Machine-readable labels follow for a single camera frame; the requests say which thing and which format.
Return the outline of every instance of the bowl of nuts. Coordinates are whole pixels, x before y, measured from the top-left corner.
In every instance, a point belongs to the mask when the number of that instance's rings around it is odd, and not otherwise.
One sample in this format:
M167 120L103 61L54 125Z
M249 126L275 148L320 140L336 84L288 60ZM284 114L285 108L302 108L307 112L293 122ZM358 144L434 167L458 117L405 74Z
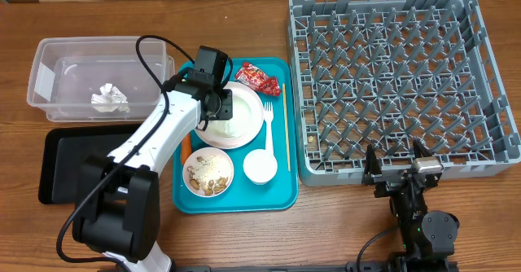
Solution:
M205 147L188 157L182 177L194 195L212 198L230 186L234 179L234 163L221 149Z

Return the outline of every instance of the clear plastic bin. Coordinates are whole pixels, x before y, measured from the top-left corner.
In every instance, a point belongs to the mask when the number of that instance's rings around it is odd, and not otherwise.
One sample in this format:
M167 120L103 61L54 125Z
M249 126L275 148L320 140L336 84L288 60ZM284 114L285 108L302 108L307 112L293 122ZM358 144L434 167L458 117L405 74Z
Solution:
M160 89L139 62L138 37L66 37L43 39L34 56L27 103L47 113L49 121L142 121L160 97ZM173 74L164 42L141 43L142 56L161 82ZM101 112L92 94L113 84L127 97L128 112Z

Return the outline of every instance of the blue tray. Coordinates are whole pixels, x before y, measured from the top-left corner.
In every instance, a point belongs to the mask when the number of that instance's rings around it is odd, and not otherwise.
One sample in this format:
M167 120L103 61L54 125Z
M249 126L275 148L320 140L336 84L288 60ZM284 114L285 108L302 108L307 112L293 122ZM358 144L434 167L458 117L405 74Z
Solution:
M257 186L251 182L243 171L243 161L247 153L265 147L266 126L262 125L259 134L247 145L237 149L225 150L234 162L234 180L222 195L214 198L200 198L192 194L182 179L182 165L179 158L180 147L173 153L173 202L177 208L185 213L223 213L244 211L284 210L290 208L299 194L298 169L296 163L296 136L295 118L293 113L293 93L291 92L290 70L287 64L279 58L246 58L233 59L234 69L231 81L237 71L247 61L262 69L270 77L277 77L282 89L286 84L287 95L287 126L290 140L291 172L287 170L286 131L284 125L284 101L280 97L259 94L262 102L270 101L274 104L274 154L278 162L278 171L275 177L264 186ZM208 145L201 141L194 131L190 133L194 151Z

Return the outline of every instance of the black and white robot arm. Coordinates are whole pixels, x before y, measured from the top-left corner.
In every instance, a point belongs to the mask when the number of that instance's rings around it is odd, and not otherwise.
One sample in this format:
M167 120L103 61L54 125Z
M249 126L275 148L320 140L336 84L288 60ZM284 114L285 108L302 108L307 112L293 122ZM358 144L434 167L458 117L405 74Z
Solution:
M232 117L231 91L224 89L230 73L223 82L226 61L231 64L228 55L201 46L194 67L164 84L168 102L162 95L152 114L128 140L107 157L90 156L81 166L77 206L84 204L100 181L110 175L107 173L117 170L103 190L82 206L72 224L72 237L77 242L107 257L99 261L108 259L133 272L175 270L175 263L155 241L160 228L159 176L182 139L201 122ZM137 145L138 152L128 158ZM104 199L106 193L114 192L125 197L125 204Z

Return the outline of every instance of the chopstick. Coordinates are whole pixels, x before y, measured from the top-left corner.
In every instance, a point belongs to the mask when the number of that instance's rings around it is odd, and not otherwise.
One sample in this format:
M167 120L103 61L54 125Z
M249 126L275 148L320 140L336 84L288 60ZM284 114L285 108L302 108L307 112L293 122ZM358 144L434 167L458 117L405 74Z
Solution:
M284 98L284 125L286 126L286 153L287 153L287 171L291 172L290 163L290 140L287 133L287 105L286 105L286 84L282 84L282 96Z

